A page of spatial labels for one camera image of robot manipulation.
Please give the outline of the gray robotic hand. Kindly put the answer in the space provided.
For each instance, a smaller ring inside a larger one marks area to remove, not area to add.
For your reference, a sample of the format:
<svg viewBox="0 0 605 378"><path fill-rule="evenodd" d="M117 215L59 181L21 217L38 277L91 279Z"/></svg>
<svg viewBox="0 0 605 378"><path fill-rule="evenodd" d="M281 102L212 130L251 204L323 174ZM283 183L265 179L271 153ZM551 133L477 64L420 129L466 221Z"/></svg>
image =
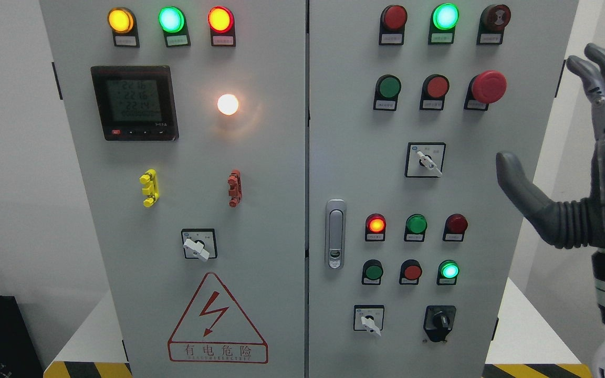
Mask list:
<svg viewBox="0 0 605 378"><path fill-rule="evenodd" d="M605 48L589 43L584 53L585 58L571 55L566 65L580 77L591 104L595 146L590 195L578 201L554 202L526 178L513 153L497 153L495 167L502 191L545 242L565 249L605 249Z"/></svg>

